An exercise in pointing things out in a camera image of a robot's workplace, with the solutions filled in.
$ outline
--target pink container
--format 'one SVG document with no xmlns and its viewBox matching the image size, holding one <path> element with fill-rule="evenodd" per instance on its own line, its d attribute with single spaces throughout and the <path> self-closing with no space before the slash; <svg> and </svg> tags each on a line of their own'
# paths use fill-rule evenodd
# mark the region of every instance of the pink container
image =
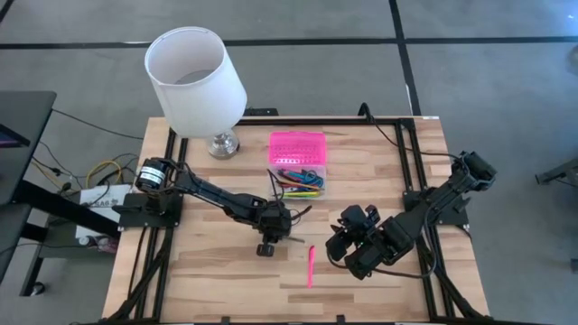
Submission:
<svg viewBox="0 0 578 325">
<path fill-rule="evenodd" d="M 325 166 L 327 144 L 319 132 L 273 132 L 269 136 L 270 165 Z"/>
</svg>

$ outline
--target lamp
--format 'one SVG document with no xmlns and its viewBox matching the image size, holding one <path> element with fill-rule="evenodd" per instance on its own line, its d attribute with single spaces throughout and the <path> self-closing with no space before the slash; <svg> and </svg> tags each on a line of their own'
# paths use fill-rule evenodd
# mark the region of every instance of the lamp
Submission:
<svg viewBox="0 0 578 325">
<path fill-rule="evenodd" d="M 237 153 L 231 127 L 243 116 L 247 92 L 216 33 L 200 27 L 166 32 L 146 51 L 144 66 L 177 135 L 207 137 L 218 159 Z"/>
</svg>

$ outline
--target wooden table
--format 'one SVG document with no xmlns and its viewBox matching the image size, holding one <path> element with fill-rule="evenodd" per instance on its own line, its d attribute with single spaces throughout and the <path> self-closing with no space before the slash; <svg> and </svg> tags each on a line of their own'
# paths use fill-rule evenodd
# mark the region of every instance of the wooden table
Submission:
<svg viewBox="0 0 578 325">
<path fill-rule="evenodd" d="M 439 119 L 417 117 L 415 124 L 422 151 L 447 152 Z M 382 129 L 395 139 L 392 126 Z M 312 203 L 313 209 L 292 233 L 306 244 L 283 241 L 276 245 L 273 258 L 256 256 L 261 236 L 255 230 L 233 222 L 203 201 L 185 198 L 182 223 L 174 233 L 162 321 L 217 322 L 222 316 L 230 316 L 231 321 L 335 321 L 337 314 L 344 314 L 347 321 L 429 320 L 422 281 L 383 274 L 360 281 L 347 270 L 331 266 L 325 256 L 325 241 L 333 234 L 330 224 L 336 224 L 349 205 L 365 208 L 373 204 L 382 219 L 403 209 L 405 186 L 399 151 L 374 126 L 237 126 L 241 141 L 237 156 L 215 160 L 204 140 L 191 139 L 186 162 L 201 178 L 224 189 L 266 198 L 270 186 L 266 176 L 268 136 L 282 130 L 317 131 L 327 136 L 326 195 Z M 149 120 L 140 163 L 147 157 L 163 156 L 168 132 L 164 118 Z M 179 141 L 176 143 L 175 159 Z M 408 158 L 414 171 L 413 156 Z M 447 157 L 424 155 L 423 159 L 431 186 L 447 180 L 451 173 Z M 303 209 L 309 203 L 287 201 L 290 209 Z M 487 314 L 470 240 L 456 227 L 438 229 L 448 275 L 471 305 Z M 140 234 L 141 229 L 130 229 L 121 237 L 104 317 L 126 298 Z M 159 237 L 157 247 L 163 236 Z M 313 288 L 307 289 L 311 245 L 317 247 L 317 259 Z M 137 279 L 143 260 L 137 267 Z M 415 250 L 390 269 L 419 274 Z M 433 284 L 437 309 L 443 315 L 435 279 Z M 153 279 L 145 316 L 151 314 L 155 286 Z"/>
</svg>

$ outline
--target wire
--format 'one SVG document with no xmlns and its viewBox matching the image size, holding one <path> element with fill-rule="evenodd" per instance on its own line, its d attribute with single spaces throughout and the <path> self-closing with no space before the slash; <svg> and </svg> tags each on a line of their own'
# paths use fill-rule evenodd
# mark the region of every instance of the wire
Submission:
<svg viewBox="0 0 578 325">
<path fill-rule="evenodd" d="M 48 248 L 86 248 L 85 246 L 78 246 L 78 245 L 76 245 L 76 246 L 50 246 L 50 245 L 46 245 L 43 243 L 26 243 L 26 244 L 18 244 L 18 245 L 10 246 L 7 249 L 0 251 L 0 255 L 4 254 L 10 250 L 16 249 L 17 247 L 30 246 L 30 245 L 44 246 L 44 247 L 48 247 Z"/>
<path fill-rule="evenodd" d="M 105 190 L 104 193 L 102 193 L 98 199 L 92 201 L 92 203 L 83 203 L 81 204 L 82 206 L 88 207 L 88 208 L 92 208 L 92 206 L 94 206 L 95 204 L 97 204 L 97 202 L 99 202 L 102 198 L 105 197 L 105 195 L 107 195 L 108 191 L 110 190 L 110 183 L 107 181 L 107 189 Z"/>
<path fill-rule="evenodd" d="M 327 252 L 327 259 L 329 259 L 329 263 L 331 263 L 331 265 L 340 268 L 340 269 L 347 269 L 347 266 L 345 265 L 338 265 L 332 258 L 331 255 L 329 254 L 329 249 L 325 250 Z"/>
<path fill-rule="evenodd" d="M 376 272 L 379 274 L 388 274 L 388 275 L 393 275 L 393 276 L 402 276 L 402 277 L 406 277 L 406 278 L 410 278 L 410 279 L 425 279 L 427 277 L 430 277 L 430 275 L 432 275 L 432 273 L 435 271 L 435 268 L 437 267 L 437 254 L 435 253 L 435 249 L 434 249 L 434 244 L 433 244 L 433 240 L 432 240 L 432 233 L 430 231 L 430 228 L 427 227 L 426 225 L 429 224 L 428 222 L 428 218 L 430 215 L 430 211 L 432 210 L 432 205 L 430 205 L 429 207 L 427 207 L 427 210 L 424 213 L 424 224 L 422 225 L 422 229 L 425 233 L 425 240 L 427 240 L 427 244 L 430 246 L 431 251 L 432 251 L 432 266 L 430 267 L 430 269 L 424 273 L 424 274 L 406 274 L 406 273 L 401 273 L 401 272 L 394 272 L 394 271 L 387 271 L 387 270 L 380 270 L 380 269 L 374 269 L 372 272 Z"/>
<path fill-rule="evenodd" d="M 56 112 L 56 113 L 58 113 L 58 114 L 64 115 L 64 116 L 66 116 L 66 117 L 68 117 L 68 118 L 72 118 L 73 120 L 75 120 L 75 121 L 77 121 L 77 122 L 81 122 L 81 123 L 83 123 L 83 124 L 85 124 L 85 125 L 89 125 L 89 126 L 92 126 L 92 127 L 94 127 L 94 128 L 97 128 L 97 129 L 100 130 L 100 131 L 108 132 L 108 133 L 110 133 L 110 134 L 112 134 L 112 135 L 123 136 L 123 137 L 129 138 L 129 139 L 135 139 L 135 140 L 144 140 L 144 138 L 142 138 L 142 137 L 133 136 L 133 135 L 125 135 L 125 134 L 121 134 L 121 133 L 116 132 L 116 131 L 108 130 L 108 129 L 106 129 L 106 128 L 104 128 L 104 127 L 101 127 L 101 126 L 98 126 L 98 125 L 93 125 L 92 123 L 89 123 L 89 122 L 87 122 L 87 121 L 83 121 L 83 120 L 81 120 L 81 119 L 79 119 L 79 118 L 77 118 L 77 117 L 75 117 L 75 116 L 72 116 L 72 115 L 70 115 L 70 114 L 64 113 L 64 112 L 62 112 L 62 111 L 60 111 L 60 110 L 58 110 L 58 109 L 55 109 L 55 108 L 53 108 L 52 111 L 54 111 L 54 112 Z"/>
<path fill-rule="evenodd" d="M 34 160 L 36 163 L 38 163 L 39 165 L 41 165 L 42 167 L 44 167 L 44 168 L 46 168 L 46 169 L 49 169 L 51 172 L 54 172 L 55 174 L 61 174 L 61 175 L 70 176 L 69 174 L 67 174 L 66 172 L 61 171 L 61 170 L 58 169 L 58 168 L 51 167 L 51 166 L 47 165 L 46 163 L 39 161 L 38 159 L 36 159 L 36 157 L 33 157 L 33 160 Z"/>
<path fill-rule="evenodd" d="M 381 127 L 379 127 L 378 122 L 376 122 L 376 119 L 375 119 L 373 116 L 371 116 L 371 119 L 374 121 L 373 124 L 376 126 L 376 128 L 379 130 L 379 132 L 380 132 L 392 145 L 394 145 L 394 146 L 396 146 L 396 147 L 399 148 L 399 145 L 396 144 L 395 142 L 393 142 L 393 141 L 389 138 L 389 136 L 387 136 L 386 133 L 383 132 L 383 130 L 381 129 Z M 413 152 L 413 151 L 414 151 L 414 149 L 412 149 L 412 148 L 404 147 L 404 149 L 406 149 L 408 152 Z M 420 154 L 426 154 L 426 155 L 448 156 L 448 157 L 452 157 L 453 159 L 460 160 L 460 158 L 458 158 L 458 156 L 456 156 L 456 155 L 454 155 L 454 154 L 451 154 L 451 153 L 425 153 L 425 152 L 421 152 L 421 151 L 418 152 L 418 153 L 420 153 Z"/>
<path fill-rule="evenodd" d="M 133 291 L 133 282 L 135 281 L 136 267 L 138 266 L 138 258 L 141 255 L 141 248 L 143 246 L 143 239 L 145 238 L 145 232 L 146 227 L 143 227 L 141 236 L 138 239 L 138 246 L 136 247 L 136 256 L 135 256 L 135 264 L 133 265 L 133 272 L 130 274 L 130 282 L 128 283 L 128 297 L 130 297 L 130 293 Z"/>
<path fill-rule="evenodd" d="M 66 169 L 66 167 L 64 167 L 61 162 L 59 162 L 58 159 L 56 159 L 56 156 L 54 155 L 54 153 L 52 153 L 51 148 L 45 144 L 44 142 L 40 141 L 39 144 L 43 145 L 46 148 L 46 151 L 48 151 L 48 154 L 52 157 L 52 159 L 56 162 L 56 164 L 58 164 L 65 172 L 67 173 L 63 173 L 60 170 L 58 170 L 58 172 L 62 173 L 62 174 L 66 174 L 67 176 L 70 176 L 71 178 L 73 178 L 74 180 L 76 180 L 76 183 L 80 186 L 80 188 L 82 189 L 82 185 L 80 185 L 80 181 L 79 181 L 79 176 L 73 174 L 71 171 L 69 171 L 68 169 Z"/>
<path fill-rule="evenodd" d="M 122 174 L 122 168 L 120 168 L 120 165 L 118 164 L 118 162 L 115 162 L 115 161 L 113 161 L 113 160 L 103 161 L 103 162 L 100 162 L 99 164 L 97 164 L 95 167 L 93 167 L 93 168 L 90 170 L 90 172 L 87 174 L 87 179 L 86 179 L 86 181 L 85 181 L 85 185 L 86 185 L 87 188 L 90 187 L 90 186 L 89 186 L 89 185 L 90 185 L 90 177 L 91 177 L 92 174 L 95 172 L 95 170 L 96 170 L 98 167 L 101 167 L 101 166 L 106 167 L 106 166 L 108 166 L 109 164 L 115 165 L 116 168 L 117 168 L 117 170 L 118 170 L 118 176 L 117 176 L 117 180 L 115 181 L 115 183 L 117 183 L 117 182 L 120 180 L 120 175 Z"/>
<path fill-rule="evenodd" d="M 562 180 L 558 180 L 558 179 L 554 179 L 554 181 L 557 181 L 557 182 L 562 183 L 564 185 L 572 186 L 573 188 L 578 188 L 578 186 L 576 186 L 570 182 L 567 182 L 567 181 L 562 181 Z"/>
<path fill-rule="evenodd" d="M 285 189 L 283 188 L 283 186 L 281 186 L 281 198 L 279 198 L 275 182 L 273 181 L 273 179 L 275 179 L 276 181 L 279 181 L 279 179 L 277 178 L 277 176 L 273 174 L 273 172 L 271 172 L 271 170 L 267 169 L 267 172 L 269 173 L 269 180 L 271 181 L 271 186 L 273 186 L 273 195 L 275 195 L 275 201 L 277 202 L 277 206 L 280 206 L 279 201 L 282 200 L 283 197 L 285 196 Z"/>
<path fill-rule="evenodd" d="M 308 206 L 307 208 L 305 208 L 303 211 L 300 211 L 298 209 L 290 209 L 289 211 L 296 211 L 297 214 L 291 217 L 291 221 L 295 221 L 297 220 L 295 223 L 291 224 L 291 227 L 297 226 L 300 222 L 301 222 L 301 217 L 309 212 L 311 209 L 313 208 L 313 206 Z"/>
<path fill-rule="evenodd" d="M 52 183 L 52 185 L 54 185 L 54 187 L 56 187 L 56 188 L 59 189 L 59 190 L 62 189 L 62 186 L 64 186 L 64 184 L 62 184 L 60 181 L 58 181 L 58 180 L 56 179 L 56 177 L 50 175 L 49 173 L 46 173 L 38 163 L 36 163 L 36 162 L 31 162 L 31 164 L 32 164 L 34 167 L 36 167 L 36 169 L 38 169 L 38 171 L 40 171 L 40 173 L 41 173 L 42 175 L 44 175 L 44 177 L 46 177 L 46 179 L 47 179 L 48 181 L 50 181 L 50 182 Z"/>
</svg>

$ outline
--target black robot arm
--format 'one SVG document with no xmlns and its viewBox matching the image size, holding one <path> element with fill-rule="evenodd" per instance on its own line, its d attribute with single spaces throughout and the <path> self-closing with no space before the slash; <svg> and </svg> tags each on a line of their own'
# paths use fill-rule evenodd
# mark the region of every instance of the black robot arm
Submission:
<svg viewBox="0 0 578 325">
<path fill-rule="evenodd" d="M 185 162 L 164 158 L 146 159 L 135 186 L 149 195 L 149 209 L 163 211 L 166 199 L 174 193 L 189 194 L 217 206 L 233 220 L 251 226 L 263 234 L 257 247 L 260 256 L 272 256 L 270 244 L 291 234 L 291 213 L 282 201 L 267 201 L 255 195 L 233 194 L 195 175 Z"/>
<path fill-rule="evenodd" d="M 380 225 L 378 210 L 359 205 L 341 213 L 340 226 L 331 226 L 335 235 L 325 245 L 332 260 L 343 257 L 350 272 L 360 280 L 380 264 L 392 265 L 412 250 L 426 224 L 436 222 L 441 213 L 461 211 L 468 203 L 461 195 L 470 190 L 486 190 L 494 182 L 496 171 L 476 153 L 461 153 L 452 164 L 452 176 L 439 188 L 420 193 L 408 211 L 389 217 Z M 353 253 L 347 249 L 355 245 Z"/>
</svg>

